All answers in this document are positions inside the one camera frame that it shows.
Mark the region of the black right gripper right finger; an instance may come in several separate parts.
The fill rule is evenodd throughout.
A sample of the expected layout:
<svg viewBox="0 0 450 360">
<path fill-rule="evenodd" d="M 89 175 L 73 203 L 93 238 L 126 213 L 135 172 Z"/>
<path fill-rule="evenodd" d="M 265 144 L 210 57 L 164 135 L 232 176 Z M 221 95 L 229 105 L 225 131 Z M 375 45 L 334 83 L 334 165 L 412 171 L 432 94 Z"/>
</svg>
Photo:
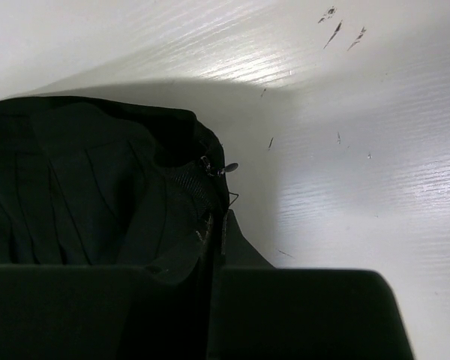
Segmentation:
<svg viewBox="0 0 450 360">
<path fill-rule="evenodd" d="M 395 295 L 375 271 L 275 268 L 233 211 L 215 256 L 210 359 L 412 359 Z"/>
</svg>

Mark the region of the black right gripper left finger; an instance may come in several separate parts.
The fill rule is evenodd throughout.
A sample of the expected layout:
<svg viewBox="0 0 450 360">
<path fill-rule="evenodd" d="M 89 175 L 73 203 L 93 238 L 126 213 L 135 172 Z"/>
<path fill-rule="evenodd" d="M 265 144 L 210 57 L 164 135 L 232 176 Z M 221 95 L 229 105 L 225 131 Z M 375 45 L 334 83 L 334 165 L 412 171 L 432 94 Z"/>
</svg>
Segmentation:
<svg viewBox="0 0 450 360">
<path fill-rule="evenodd" d="M 204 359 L 195 265 L 0 265 L 0 359 Z"/>
</svg>

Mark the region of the black pleated skirt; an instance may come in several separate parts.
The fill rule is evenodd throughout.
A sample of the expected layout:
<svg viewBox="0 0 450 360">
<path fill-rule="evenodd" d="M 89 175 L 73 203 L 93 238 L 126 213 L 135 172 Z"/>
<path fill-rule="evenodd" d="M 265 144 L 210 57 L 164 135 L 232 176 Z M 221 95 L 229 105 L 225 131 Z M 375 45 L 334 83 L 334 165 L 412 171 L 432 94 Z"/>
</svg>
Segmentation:
<svg viewBox="0 0 450 360">
<path fill-rule="evenodd" d="M 0 101 L 0 266 L 196 266 L 208 307 L 230 206 L 215 134 L 184 109 Z"/>
</svg>

